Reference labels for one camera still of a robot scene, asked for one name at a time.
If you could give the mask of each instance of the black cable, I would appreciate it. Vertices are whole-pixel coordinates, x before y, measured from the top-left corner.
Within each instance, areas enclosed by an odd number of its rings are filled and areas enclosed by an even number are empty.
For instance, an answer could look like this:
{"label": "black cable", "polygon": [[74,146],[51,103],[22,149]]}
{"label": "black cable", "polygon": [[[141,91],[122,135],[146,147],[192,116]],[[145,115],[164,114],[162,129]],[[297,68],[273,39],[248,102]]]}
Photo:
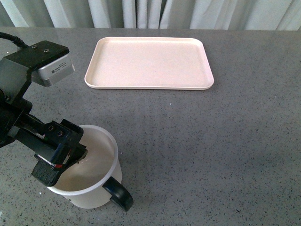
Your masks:
{"label": "black cable", "polygon": [[28,47],[28,45],[26,45],[19,37],[13,36],[11,34],[0,32],[0,38],[10,40],[20,48]]}

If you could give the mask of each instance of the speckled granite surface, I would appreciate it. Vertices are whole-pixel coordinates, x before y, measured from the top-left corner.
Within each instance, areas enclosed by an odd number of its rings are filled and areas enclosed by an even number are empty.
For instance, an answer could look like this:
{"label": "speckled granite surface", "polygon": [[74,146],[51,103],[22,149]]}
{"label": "speckled granite surface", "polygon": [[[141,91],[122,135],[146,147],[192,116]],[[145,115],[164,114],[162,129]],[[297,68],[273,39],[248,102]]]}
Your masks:
{"label": "speckled granite surface", "polygon": [[[44,122],[108,130],[135,203],[84,210],[31,176],[33,152],[0,149],[0,225],[301,225],[301,32],[1,28],[69,47],[76,72],[25,99]],[[192,37],[215,83],[206,91],[96,90],[84,76],[107,36]],[[0,40],[0,57],[16,48]]]}

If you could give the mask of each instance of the white curtain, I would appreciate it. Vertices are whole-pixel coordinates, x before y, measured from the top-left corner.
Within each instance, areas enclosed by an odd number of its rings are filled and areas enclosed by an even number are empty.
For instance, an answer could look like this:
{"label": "white curtain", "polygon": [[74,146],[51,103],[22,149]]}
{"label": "white curtain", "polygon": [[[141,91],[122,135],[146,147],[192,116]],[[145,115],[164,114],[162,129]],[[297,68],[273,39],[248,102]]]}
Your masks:
{"label": "white curtain", "polygon": [[0,26],[301,30],[301,0],[0,0]]}

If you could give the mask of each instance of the tray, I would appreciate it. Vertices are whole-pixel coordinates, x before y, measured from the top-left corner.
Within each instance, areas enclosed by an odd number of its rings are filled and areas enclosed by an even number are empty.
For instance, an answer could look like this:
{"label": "tray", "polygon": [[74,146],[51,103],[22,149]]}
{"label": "tray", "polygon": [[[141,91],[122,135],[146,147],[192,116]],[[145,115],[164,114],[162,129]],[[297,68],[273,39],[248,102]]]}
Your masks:
{"label": "tray", "polygon": [[214,78],[197,39],[107,37],[97,43],[85,82],[95,89],[204,90]]}

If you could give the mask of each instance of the mug handle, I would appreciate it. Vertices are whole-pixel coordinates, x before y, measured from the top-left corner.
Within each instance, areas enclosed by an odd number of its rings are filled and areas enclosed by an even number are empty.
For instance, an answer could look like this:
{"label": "mug handle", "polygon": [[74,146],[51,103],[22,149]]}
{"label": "mug handle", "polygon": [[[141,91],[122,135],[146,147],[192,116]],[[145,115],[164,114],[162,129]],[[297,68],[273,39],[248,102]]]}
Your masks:
{"label": "mug handle", "polygon": [[103,188],[112,195],[110,200],[127,212],[133,205],[134,200],[131,194],[115,178],[110,177],[103,185]]}

